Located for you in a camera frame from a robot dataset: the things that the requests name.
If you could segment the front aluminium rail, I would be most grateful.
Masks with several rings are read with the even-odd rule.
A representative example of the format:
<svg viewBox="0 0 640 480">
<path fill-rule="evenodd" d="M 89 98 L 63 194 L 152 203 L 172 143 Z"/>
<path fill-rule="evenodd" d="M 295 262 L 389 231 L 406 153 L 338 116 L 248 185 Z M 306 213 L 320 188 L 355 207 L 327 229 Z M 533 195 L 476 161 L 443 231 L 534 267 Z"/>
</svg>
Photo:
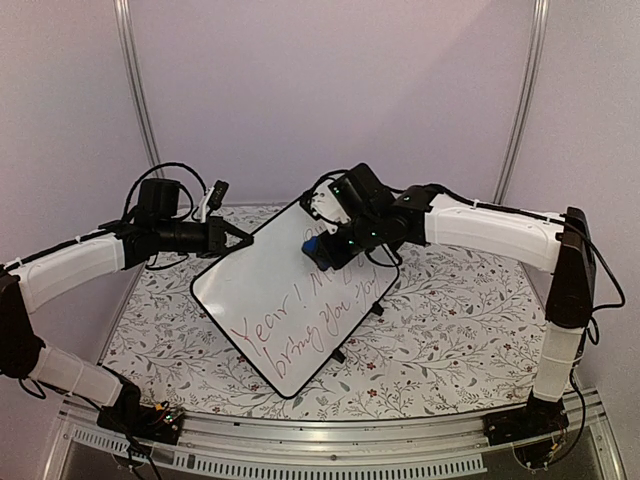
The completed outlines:
<svg viewBox="0 0 640 480">
<path fill-rule="evenodd" d="M 482 412 L 373 421 L 281 421 L 188 414 L 177 444 L 128 452 L 97 414 L 64 402 L 45 479 L 627 479 L 604 406 L 594 389 L 564 399 L 570 426 L 560 461 L 532 470 L 519 447 L 492 445 Z"/>
</svg>

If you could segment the blue whiteboard eraser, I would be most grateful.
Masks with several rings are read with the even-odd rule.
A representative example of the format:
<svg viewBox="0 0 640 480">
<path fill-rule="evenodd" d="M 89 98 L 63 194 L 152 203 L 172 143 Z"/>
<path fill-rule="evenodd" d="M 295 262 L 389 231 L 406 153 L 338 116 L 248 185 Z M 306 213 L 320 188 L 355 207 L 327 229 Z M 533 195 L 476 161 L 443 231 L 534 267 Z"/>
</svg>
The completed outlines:
<svg viewBox="0 0 640 480">
<path fill-rule="evenodd" d="M 302 252 L 318 265 L 325 262 L 322 243 L 318 236 L 306 240 L 302 245 Z"/>
</svg>

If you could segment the left aluminium corner post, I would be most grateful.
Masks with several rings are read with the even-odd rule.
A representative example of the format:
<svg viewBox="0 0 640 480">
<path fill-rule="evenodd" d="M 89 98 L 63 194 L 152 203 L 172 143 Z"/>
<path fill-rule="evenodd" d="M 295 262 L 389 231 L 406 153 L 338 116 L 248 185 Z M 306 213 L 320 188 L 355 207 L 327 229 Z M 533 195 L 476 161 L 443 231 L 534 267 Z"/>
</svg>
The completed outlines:
<svg viewBox="0 0 640 480">
<path fill-rule="evenodd" d="M 161 163 L 156 138 L 149 113 L 143 78 L 138 58 L 130 2 L 114 0 L 115 20 L 120 48 L 124 61 L 125 74 L 129 84 L 134 113 L 150 167 Z"/>
</svg>

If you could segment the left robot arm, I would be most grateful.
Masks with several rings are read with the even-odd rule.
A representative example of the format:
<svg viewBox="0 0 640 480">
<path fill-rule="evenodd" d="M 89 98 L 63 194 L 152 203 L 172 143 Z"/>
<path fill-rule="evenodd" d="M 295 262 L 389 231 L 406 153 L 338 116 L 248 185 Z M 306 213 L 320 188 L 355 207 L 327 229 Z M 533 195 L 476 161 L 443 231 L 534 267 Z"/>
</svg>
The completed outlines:
<svg viewBox="0 0 640 480">
<path fill-rule="evenodd" d="M 252 234 L 216 215 L 228 190 L 224 181 L 202 188 L 186 213 L 178 200 L 188 189 L 157 178 L 158 166 L 130 188 L 121 216 L 96 230 L 1 268 L 2 375 L 110 407 L 111 419 L 128 434 L 148 426 L 148 412 L 132 398 L 139 390 L 110 370 L 78 358 L 36 335 L 30 316 L 61 295 L 99 277 L 132 269 L 160 253 L 217 258 L 249 247 Z"/>
</svg>

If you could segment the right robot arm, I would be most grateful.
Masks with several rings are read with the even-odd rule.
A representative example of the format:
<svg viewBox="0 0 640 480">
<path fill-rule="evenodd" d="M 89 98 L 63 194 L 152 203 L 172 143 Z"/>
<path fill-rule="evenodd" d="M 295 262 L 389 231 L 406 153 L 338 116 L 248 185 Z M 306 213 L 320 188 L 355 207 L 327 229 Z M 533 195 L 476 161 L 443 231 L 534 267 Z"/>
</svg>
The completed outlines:
<svg viewBox="0 0 640 480">
<path fill-rule="evenodd" d="M 537 213 L 467 199 L 430 183 L 398 190 L 361 163 L 320 177 L 302 194 L 301 207 L 326 232 L 302 250 L 321 270 L 339 270 L 379 246 L 397 251 L 410 243 L 468 248 L 519 261 L 551 274 L 548 327 L 530 394 L 517 427 L 537 436 L 556 417 L 553 403 L 569 384 L 595 302 L 596 268 L 606 264 L 584 212 Z"/>
</svg>

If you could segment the aluminium corner post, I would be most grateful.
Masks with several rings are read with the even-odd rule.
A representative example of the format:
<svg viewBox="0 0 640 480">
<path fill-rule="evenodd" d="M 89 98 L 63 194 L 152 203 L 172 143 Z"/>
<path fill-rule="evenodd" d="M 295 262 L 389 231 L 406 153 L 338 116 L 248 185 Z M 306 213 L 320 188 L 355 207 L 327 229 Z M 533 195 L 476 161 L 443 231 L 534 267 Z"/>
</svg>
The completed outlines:
<svg viewBox="0 0 640 480">
<path fill-rule="evenodd" d="M 114 0 L 115 20 L 120 48 L 124 61 L 125 74 L 129 84 L 134 113 L 150 167 L 161 163 L 156 138 L 149 113 L 143 78 L 138 58 L 130 2 Z"/>
<path fill-rule="evenodd" d="M 496 204 L 503 204 L 505 202 L 515 172 L 540 71 L 549 17 L 549 6 L 550 2 L 548 0 L 535 0 L 533 2 L 531 31 L 520 93 L 508 137 L 504 160 L 493 195 L 493 202 Z"/>
</svg>

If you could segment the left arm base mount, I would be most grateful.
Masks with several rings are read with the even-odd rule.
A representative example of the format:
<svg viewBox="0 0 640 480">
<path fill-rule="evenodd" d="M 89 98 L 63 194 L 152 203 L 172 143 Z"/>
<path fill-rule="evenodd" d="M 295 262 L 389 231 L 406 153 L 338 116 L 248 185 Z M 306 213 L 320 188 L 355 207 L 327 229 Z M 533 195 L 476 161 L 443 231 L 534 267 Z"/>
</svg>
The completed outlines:
<svg viewBox="0 0 640 480">
<path fill-rule="evenodd" d="M 102 407 L 97 425 L 117 433 L 153 442 L 177 445 L 185 411 L 167 401 L 142 405 L 138 396 L 119 398 L 111 407 Z"/>
</svg>

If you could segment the floral patterned table mat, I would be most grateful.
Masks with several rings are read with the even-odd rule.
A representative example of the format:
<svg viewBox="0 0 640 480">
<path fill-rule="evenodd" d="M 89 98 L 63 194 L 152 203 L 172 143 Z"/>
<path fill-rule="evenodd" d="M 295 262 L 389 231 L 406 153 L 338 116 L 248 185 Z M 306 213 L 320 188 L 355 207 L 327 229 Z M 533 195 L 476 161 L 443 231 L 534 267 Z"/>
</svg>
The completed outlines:
<svg viewBox="0 0 640 480">
<path fill-rule="evenodd" d="M 312 421 L 457 414 L 524 402 L 545 327 L 522 266 L 453 247 L 401 251 L 397 282 L 290 400 L 276 394 L 193 301 L 190 258 L 138 281 L 103 357 L 146 401 Z"/>
</svg>

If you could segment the white whiteboard black frame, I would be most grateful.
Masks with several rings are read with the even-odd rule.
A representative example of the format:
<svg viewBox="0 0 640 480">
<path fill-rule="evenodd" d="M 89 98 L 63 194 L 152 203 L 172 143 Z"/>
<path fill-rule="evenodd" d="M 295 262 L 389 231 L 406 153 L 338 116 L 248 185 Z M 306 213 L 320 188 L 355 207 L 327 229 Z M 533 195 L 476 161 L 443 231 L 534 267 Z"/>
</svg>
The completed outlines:
<svg viewBox="0 0 640 480">
<path fill-rule="evenodd" d="M 324 231 L 297 202 L 214 261 L 190 290 L 212 322 L 281 397 L 295 397 L 398 281 L 379 247 L 321 271 L 302 251 Z"/>
</svg>

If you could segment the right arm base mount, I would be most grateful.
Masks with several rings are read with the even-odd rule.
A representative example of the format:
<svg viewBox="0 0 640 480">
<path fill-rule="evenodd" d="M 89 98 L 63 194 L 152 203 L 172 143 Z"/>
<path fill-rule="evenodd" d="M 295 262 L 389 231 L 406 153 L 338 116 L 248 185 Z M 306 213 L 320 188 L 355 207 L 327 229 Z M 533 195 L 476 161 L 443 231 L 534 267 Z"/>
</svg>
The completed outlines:
<svg viewBox="0 0 640 480">
<path fill-rule="evenodd" d="M 482 417 L 483 433 L 491 446 L 514 444 L 516 460 L 525 468 L 546 468 L 566 440 L 569 420 L 562 400 L 548 402 L 530 396 L 518 408 Z"/>
</svg>

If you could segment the right aluminium corner post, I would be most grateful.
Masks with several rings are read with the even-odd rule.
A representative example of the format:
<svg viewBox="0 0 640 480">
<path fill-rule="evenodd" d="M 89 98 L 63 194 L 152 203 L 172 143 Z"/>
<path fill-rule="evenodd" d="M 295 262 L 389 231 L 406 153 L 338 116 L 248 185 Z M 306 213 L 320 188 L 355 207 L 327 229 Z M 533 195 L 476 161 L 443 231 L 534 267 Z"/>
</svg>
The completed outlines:
<svg viewBox="0 0 640 480">
<path fill-rule="evenodd" d="M 531 31 L 520 93 L 508 137 L 504 160 L 493 195 L 493 202 L 496 204 L 503 204 L 505 202 L 515 172 L 540 71 L 549 17 L 549 6 L 550 2 L 548 0 L 535 0 L 533 2 Z"/>
</svg>

